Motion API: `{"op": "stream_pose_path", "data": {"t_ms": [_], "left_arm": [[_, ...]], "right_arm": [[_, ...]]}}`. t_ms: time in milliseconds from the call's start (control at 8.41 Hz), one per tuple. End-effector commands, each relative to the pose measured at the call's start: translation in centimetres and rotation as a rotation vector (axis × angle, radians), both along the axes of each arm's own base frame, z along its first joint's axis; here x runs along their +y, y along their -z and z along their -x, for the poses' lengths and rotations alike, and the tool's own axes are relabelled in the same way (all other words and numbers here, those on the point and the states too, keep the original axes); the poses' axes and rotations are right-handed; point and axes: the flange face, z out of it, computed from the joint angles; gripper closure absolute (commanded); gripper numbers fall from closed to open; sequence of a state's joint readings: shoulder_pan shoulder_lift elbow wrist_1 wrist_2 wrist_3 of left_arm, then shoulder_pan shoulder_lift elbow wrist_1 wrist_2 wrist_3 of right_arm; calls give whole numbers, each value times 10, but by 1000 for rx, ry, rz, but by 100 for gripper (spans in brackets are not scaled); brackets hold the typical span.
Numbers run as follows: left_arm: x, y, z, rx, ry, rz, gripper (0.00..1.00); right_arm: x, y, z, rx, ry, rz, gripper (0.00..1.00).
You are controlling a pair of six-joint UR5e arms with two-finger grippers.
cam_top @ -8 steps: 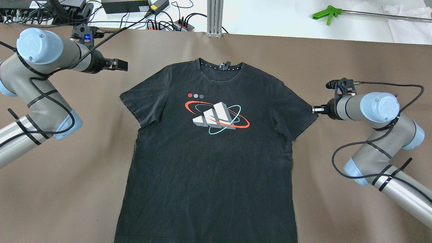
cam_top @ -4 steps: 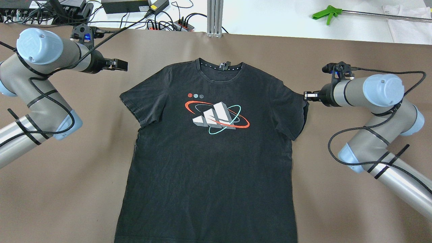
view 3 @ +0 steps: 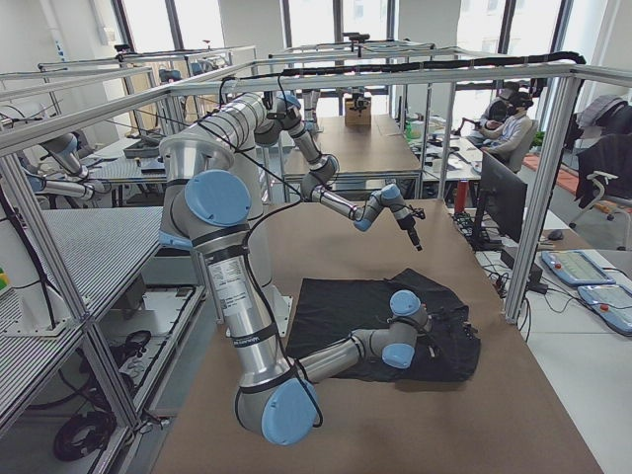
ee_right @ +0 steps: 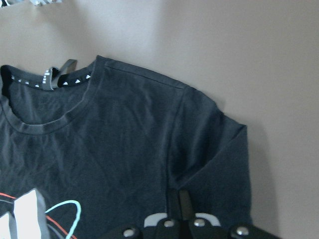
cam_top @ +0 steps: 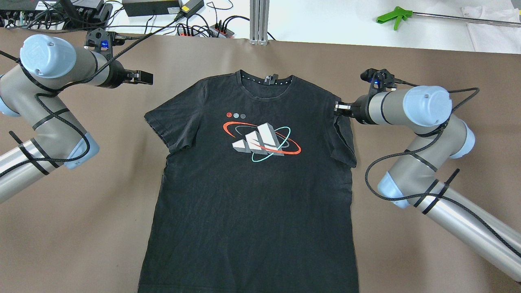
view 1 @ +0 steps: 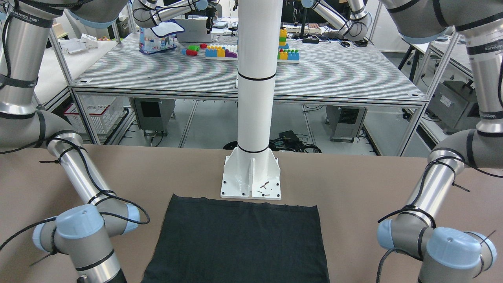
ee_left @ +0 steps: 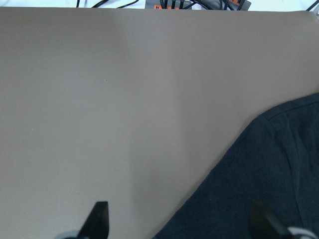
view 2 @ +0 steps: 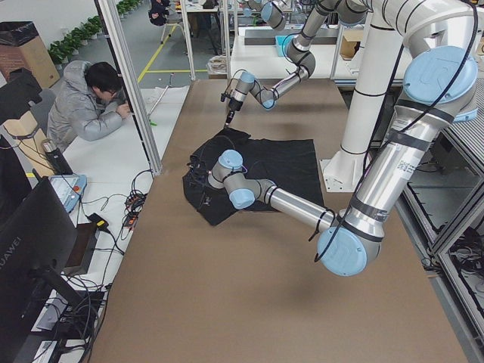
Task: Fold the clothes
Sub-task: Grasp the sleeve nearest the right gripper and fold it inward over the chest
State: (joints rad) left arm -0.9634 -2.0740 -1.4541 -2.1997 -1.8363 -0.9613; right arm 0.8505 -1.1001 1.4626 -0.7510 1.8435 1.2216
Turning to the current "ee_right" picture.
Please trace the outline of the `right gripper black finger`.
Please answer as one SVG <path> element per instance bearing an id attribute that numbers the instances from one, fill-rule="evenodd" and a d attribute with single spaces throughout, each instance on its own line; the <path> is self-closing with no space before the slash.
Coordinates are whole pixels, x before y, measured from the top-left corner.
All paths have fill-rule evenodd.
<path id="1" fill-rule="evenodd" d="M 178 220 L 183 220 L 183 190 L 177 192 L 176 215 Z"/>
<path id="2" fill-rule="evenodd" d="M 189 192 L 183 190 L 183 220 L 190 220 L 193 218 L 193 207 Z"/>

